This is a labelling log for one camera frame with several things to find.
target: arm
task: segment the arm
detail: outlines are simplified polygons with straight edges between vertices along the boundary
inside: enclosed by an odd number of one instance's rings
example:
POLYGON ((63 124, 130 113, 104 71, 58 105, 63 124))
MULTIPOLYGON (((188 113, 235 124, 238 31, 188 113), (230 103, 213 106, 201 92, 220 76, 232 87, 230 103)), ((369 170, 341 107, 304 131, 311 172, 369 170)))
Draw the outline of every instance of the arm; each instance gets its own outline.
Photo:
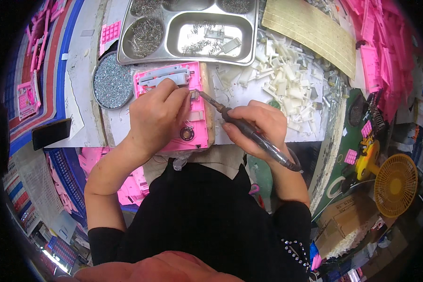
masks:
POLYGON ((189 111, 188 94, 188 89, 165 79, 130 105, 129 134, 94 166, 85 186, 89 229, 126 229, 117 191, 131 172, 178 134, 189 111))
MULTIPOLYGON (((263 135, 281 149, 293 161, 285 144, 287 118, 284 114, 270 105, 251 100, 247 106, 239 106, 228 112, 236 119, 245 119, 258 127, 263 135)), ((233 124, 223 125, 229 138, 245 150, 248 154, 267 162, 271 168, 277 196, 283 201, 298 201, 310 206, 309 193, 304 179, 299 172, 292 172, 281 166, 262 150, 254 141, 245 137, 233 124)))

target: soldering iron handle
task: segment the soldering iron handle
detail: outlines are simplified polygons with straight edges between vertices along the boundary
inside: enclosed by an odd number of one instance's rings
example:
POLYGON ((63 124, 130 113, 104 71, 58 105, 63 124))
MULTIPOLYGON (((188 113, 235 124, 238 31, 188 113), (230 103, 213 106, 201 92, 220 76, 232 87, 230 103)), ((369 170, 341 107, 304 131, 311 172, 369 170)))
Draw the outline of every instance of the soldering iron handle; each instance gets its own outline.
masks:
POLYGON ((243 133, 244 136, 253 140, 257 145, 259 145, 265 152, 267 152, 273 159, 275 159, 282 166, 285 166, 286 168, 294 172, 301 171, 301 166, 299 165, 297 158, 294 157, 294 161, 297 164, 294 164, 293 162, 291 162, 288 159, 288 157, 280 149, 278 149, 273 143, 271 143, 268 139, 266 139, 259 132, 257 132, 257 129, 252 124, 248 123, 248 121, 245 121, 243 119, 231 118, 227 114, 227 111, 229 110, 231 109, 225 108, 221 112, 222 118, 226 122, 236 125, 236 127, 238 127, 238 129, 243 133))

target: woman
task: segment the woman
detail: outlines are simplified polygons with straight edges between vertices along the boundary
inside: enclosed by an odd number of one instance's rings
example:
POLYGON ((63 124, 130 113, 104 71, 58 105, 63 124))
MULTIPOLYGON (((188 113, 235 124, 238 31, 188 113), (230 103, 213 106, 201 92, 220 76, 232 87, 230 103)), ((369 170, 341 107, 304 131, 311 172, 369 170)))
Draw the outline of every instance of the woman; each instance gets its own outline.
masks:
MULTIPOLYGON (((92 169, 85 187, 93 268, 80 281, 306 281, 311 215, 309 195, 292 172, 224 124, 229 138, 268 163, 282 205, 270 216, 248 194, 241 165, 231 180, 197 163, 168 165, 150 185, 129 228, 116 192, 178 132, 189 110, 189 91, 170 79, 130 105, 130 132, 92 169)), ((287 120, 280 110, 251 101, 229 111, 246 119, 290 157, 287 120)))

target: black top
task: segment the black top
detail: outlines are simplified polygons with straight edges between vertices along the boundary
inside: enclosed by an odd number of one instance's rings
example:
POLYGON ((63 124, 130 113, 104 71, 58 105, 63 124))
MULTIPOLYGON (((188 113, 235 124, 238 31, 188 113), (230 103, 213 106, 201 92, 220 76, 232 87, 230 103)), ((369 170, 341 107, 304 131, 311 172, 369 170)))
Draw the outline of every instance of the black top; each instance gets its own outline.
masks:
POLYGON ((246 282, 306 281, 306 267, 299 261, 310 262, 309 209, 286 202, 271 216, 249 190, 243 166, 231 180, 197 163, 187 163, 180 172, 169 164, 151 183, 126 232, 89 231, 92 261, 138 262, 163 251, 183 251, 246 282), (291 253, 285 240, 292 241, 291 253))

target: yellow fan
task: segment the yellow fan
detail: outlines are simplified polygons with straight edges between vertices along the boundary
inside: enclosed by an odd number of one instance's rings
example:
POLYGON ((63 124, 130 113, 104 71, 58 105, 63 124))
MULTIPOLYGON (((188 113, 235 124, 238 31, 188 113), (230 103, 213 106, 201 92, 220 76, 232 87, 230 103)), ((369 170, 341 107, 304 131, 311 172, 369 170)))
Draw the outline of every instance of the yellow fan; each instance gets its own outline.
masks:
POLYGON ((397 217, 409 208, 417 193, 417 167, 408 155, 396 154, 388 158, 379 168, 375 165, 378 157, 378 141, 370 146, 372 148, 368 151, 372 151, 373 154, 368 154, 357 161, 357 175, 363 178, 366 178, 369 172, 376 175, 374 183, 376 205, 384 216, 397 217))

